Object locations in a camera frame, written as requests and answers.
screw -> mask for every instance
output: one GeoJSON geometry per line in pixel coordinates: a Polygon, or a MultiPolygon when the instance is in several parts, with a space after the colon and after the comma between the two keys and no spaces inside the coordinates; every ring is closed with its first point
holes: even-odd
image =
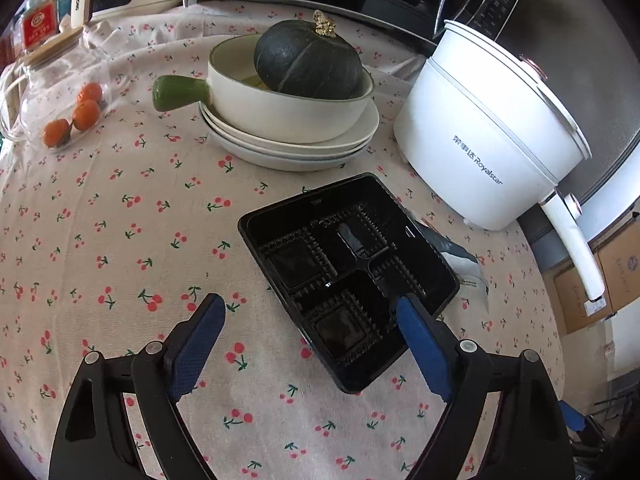
{"type": "Polygon", "coordinates": [[[151,343],[145,346],[146,353],[151,355],[157,354],[161,350],[162,350],[162,343],[159,341],[152,341],[151,343]]]}
{"type": "Polygon", "coordinates": [[[98,352],[89,352],[87,355],[84,356],[84,362],[87,363],[88,365],[92,365],[98,360],[99,357],[100,357],[100,354],[98,354],[98,352]]]}
{"type": "Polygon", "coordinates": [[[540,356],[538,355],[538,352],[531,349],[524,351],[524,358],[531,363],[535,363],[536,361],[540,360],[540,356]]]}
{"type": "Polygon", "coordinates": [[[473,352],[478,350],[478,345],[473,341],[471,341],[471,339],[463,339],[462,341],[460,341],[460,349],[463,352],[468,352],[469,354],[472,354],[473,352]]]}

table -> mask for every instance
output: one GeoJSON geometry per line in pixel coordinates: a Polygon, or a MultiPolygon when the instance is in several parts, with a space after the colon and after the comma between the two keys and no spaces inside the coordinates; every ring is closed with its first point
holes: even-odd
{"type": "MultiPolygon", "coordinates": [[[[479,257],[489,310],[456,298],[444,319],[487,351],[542,356],[556,392],[564,371],[556,323],[517,224],[471,230],[399,156],[393,120],[424,58],[338,19],[376,81],[380,129],[367,153],[317,173],[266,170],[223,152],[195,105],[159,114],[154,79],[204,76],[211,47],[308,9],[235,1],[103,23],[129,45],[113,61],[131,80],[89,135],[57,155],[6,143],[0,155],[0,428],[37,478],[82,356],[138,352],[187,319],[204,294],[226,324],[196,389],[179,403],[221,479],[404,478],[443,410],[409,352],[359,396],[334,385],[241,240],[246,212],[371,171],[418,218],[479,257]]],[[[461,478],[478,467],[493,423],[490,396],[461,478]]],[[[161,474],[136,399],[126,396],[148,474],[161,474]]]]}

white plate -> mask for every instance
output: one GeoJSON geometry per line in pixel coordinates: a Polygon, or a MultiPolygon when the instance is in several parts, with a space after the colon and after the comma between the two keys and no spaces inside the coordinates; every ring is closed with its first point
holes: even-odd
{"type": "Polygon", "coordinates": [[[270,170],[280,171],[319,171],[334,168],[349,162],[352,158],[357,157],[364,151],[366,151],[366,145],[357,152],[350,153],[347,156],[341,156],[334,158],[333,160],[293,160],[292,158],[281,158],[277,156],[265,155],[263,153],[254,152],[248,150],[226,140],[225,137],[220,136],[212,128],[209,129],[209,135],[220,147],[227,152],[235,155],[242,160],[261,166],[263,168],[270,168],[270,170]]]}
{"type": "Polygon", "coordinates": [[[307,155],[307,154],[302,155],[300,153],[285,153],[277,150],[269,150],[261,146],[254,146],[248,142],[244,142],[244,140],[236,139],[234,136],[229,135],[222,128],[214,124],[209,119],[209,116],[205,115],[205,110],[201,109],[201,115],[202,115],[202,119],[211,130],[214,130],[217,134],[219,134],[221,137],[224,137],[229,142],[237,144],[238,146],[241,146],[246,150],[251,150],[252,152],[263,153],[264,155],[269,155],[269,156],[277,156],[279,158],[289,158],[291,160],[333,160],[334,158],[347,156],[350,153],[357,152],[358,150],[364,148],[369,143],[369,140],[370,140],[370,139],[367,139],[364,142],[361,142],[360,144],[355,146],[354,148],[349,148],[348,150],[344,150],[343,152],[334,153],[331,155],[322,155],[317,153],[311,153],[310,155],[307,155]]]}
{"type": "Polygon", "coordinates": [[[238,130],[222,120],[216,110],[207,108],[203,103],[200,103],[200,109],[218,128],[238,140],[244,140],[244,142],[247,142],[253,147],[260,146],[267,150],[275,150],[279,153],[300,153],[305,155],[310,153],[318,155],[345,153],[350,148],[356,148],[363,142],[368,142],[376,132],[376,129],[378,129],[378,123],[380,122],[378,108],[376,108],[373,100],[370,100],[356,123],[341,136],[324,140],[323,142],[313,142],[311,144],[291,144],[288,142],[263,139],[238,130]]]}

black plastic tray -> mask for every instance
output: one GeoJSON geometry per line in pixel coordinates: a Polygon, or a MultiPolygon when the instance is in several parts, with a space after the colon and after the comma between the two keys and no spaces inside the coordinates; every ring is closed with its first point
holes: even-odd
{"type": "Polygon", "coordinates": [[[371,173],[247,213],[238,230],[346,393],[362,391],[407,348],[391,300],[413,292],[437,316],[460,288],[371,173]]]}

kettle handle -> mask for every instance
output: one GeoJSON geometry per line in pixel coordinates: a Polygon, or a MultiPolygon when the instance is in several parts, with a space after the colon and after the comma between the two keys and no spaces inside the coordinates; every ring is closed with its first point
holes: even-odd
{"type": "Polygon", "coordinates": [[[540,207],[556,229],[569,256],[574,261],[575,269],[580,275],[587,297],[591,301],[599,299],[604,294],[602,274],[582,231],[569,213],[564,200],[554,190],[551,195],[540,201],[540,207]]]}

